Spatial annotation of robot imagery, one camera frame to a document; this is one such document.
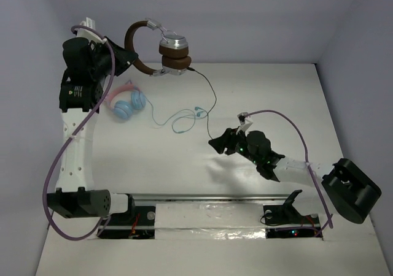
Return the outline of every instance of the headphone cable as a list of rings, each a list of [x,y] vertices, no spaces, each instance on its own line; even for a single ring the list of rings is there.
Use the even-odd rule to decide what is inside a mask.
[[[207,76],[205,76],[205,75],[202,74],[201,72],[198,72],[196,69],[193,69],[192,67],[188,67],[187,69],[188,69],[189,71],[196,72],[198,75],[201,75],[202,77],[204,77],[204,78],[206,79],[206,81],[208,81],[209,86],[210,86],[210,88],[211,88],[211,91],[213,92],[213,95],[214,95],[214,103],[213,103],[213,106],[211,107],[211,109],[209,109],[209,111],[207,111],[208,117],[207,117],[207,122],[206,122],[206,128],[208,129],[208,135],[209,135],[210,139],[213,139],[213,137],[211,137],[211,135],[210,135],[210,130],[209,130],[209,114],[210,114],[210,112],[213,110],[213,108],[214,108],[214,107],[216,106],[216,104],[217,104],[217,95],[216,95],[216,92],[214,91],[214,88],[213,88],[213,86],[211,85],[211,82],[209,81],[209,79],[207,78]]]

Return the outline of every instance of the pink and blue headphones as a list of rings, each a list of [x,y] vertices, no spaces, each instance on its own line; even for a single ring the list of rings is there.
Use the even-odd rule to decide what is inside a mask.
[[[131,101],[119,100],[115,106],[111,106],[113,99],[121,92],[131,91]],[[146,97],[143,92],[129,81],[125,85],[116,88],[110,92],[105,99],[106,104],[117,117],[128,120],[134,113],[134,110],[141,110],[146,106]]]

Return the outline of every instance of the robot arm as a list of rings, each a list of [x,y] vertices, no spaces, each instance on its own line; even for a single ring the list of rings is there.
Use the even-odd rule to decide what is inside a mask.
[[[93,21],[82,22],[90,28]],[[115,55],[115,75],[126,71],[138,58],[108,38]],[[104,42],[92,32],[80,29],[76,37],[63,44],[67,69],[61,81],[60,109],[63,140],[74,140],[65,150],[56,192],[47,194],[48,206],[65,218],[107,217],[112,213],[132,211],[133,199],[127,194],[95,190],[92,170],[93,133],[99,110],[76,136],[72,132],[87,117],[103,95],[101,81],[112,69],[111,55]]]
[[[209,144],[219,154],[238,153],[256,165],[265,179],[276,182],[295,182],[313,186],[308,164],[280,155],[271,149],[263,132],[246,130],[252,125],[247,113],[238,115],[240,126],[227,128],[222,136]],[[381,196],[380,188],[352,161],[341,158],[333,165],[309,164],[316,180],[322,183],[337,212],[347,220],[361,224]]]

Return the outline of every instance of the headphones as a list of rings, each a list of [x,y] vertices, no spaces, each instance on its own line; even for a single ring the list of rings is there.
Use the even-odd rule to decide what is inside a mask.
[[[112,100],[116,97],[116,95],[124,91],[131,91],[131,102],[119,100],[115,103],[115,106],[112,107]],[[146,97],[138,87],[134,86],[131,81],[129,81],[125,85],[122,85],[109,93],[105,98],[105,102],[114,115],[123,120],[128,120],[131,118],[134,110],[141,110],[146,106]]]
[[[191,64],[189,57],[189,43],[184,36],[176,34],[164,28],[161,23],[146,18],[146,20],[133,23],[127,30],[124,38],[124,48],[135,52],[134,35],[137,29],[146,26],[153,31],[159,29],[161,31],[161,41],[158,52],[162,55],[162,69],[154,70],[147,67],[139,58],[135,60],[133,65],[141,72],[147,75],[181,75]]]

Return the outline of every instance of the pink headband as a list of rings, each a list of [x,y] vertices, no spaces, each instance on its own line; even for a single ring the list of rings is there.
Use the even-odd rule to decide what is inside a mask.
[[[132,90],[140,91],[140,89],[137,86],[135,86],[134,84],[132,84],[131,82],[124,84],[124,85],[116,88],[112,92],[110,92],[105,97],[105,103],[108,105],[108,107],[110,109],[113,109],[113,107],[111,107],[111,103],[112,103],[112,100],[116,97],[116,95],[120,94],[121,92],[132,91]]]

